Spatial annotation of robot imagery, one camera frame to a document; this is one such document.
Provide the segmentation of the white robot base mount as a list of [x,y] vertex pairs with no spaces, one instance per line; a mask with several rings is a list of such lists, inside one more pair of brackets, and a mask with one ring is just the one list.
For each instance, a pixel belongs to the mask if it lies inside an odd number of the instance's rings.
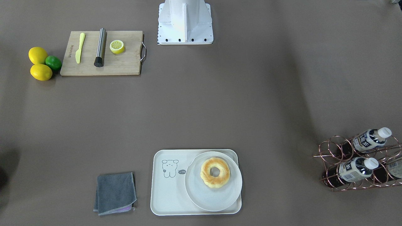
[[204,0],[165,0],[158,7],[159,45],[208,45],[214,42],[211,6]]

